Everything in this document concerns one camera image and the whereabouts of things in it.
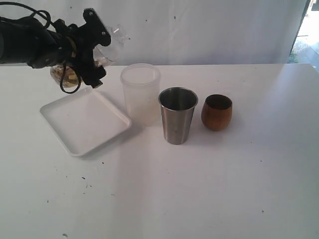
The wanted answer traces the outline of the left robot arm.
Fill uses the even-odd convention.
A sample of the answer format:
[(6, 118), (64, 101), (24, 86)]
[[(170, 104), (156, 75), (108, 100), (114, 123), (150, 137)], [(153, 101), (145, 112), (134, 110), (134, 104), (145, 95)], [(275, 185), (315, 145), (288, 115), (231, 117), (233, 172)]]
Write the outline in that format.
[(103, 83), (103, 66), (94, 60), (97, 46), (111, 44), (111, 35), (92, 8), (83, 11), (85, 24), (66, 25), (63, 20), (51, 21), (47, 11), (34, 10), (19, 19), (0, 19), (1, 64), (25, 63), (33, 69), (62, 65), (70, 67), (79, 82), (92, 88)]

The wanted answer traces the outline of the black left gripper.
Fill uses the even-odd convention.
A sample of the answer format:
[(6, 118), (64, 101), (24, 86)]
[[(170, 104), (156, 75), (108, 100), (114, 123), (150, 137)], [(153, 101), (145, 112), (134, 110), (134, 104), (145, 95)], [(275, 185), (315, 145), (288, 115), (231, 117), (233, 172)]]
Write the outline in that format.
[[(57, 43), (57, 53), (52, 66), (71, 63), (74, 59), (91, 59), (97, 45), (107, 47), (111, 44), (111, 36), (93, 8), (84, 9), (83, 18), (85, 23), (81, 26), (66, 25), (61, 19), (53, 23), (55, 32), (52, 36)], [(93, 89), (100, 87), (101, 79), (106, 76), (104, 67), (95, 60), (77, 63), (74, 71)]]

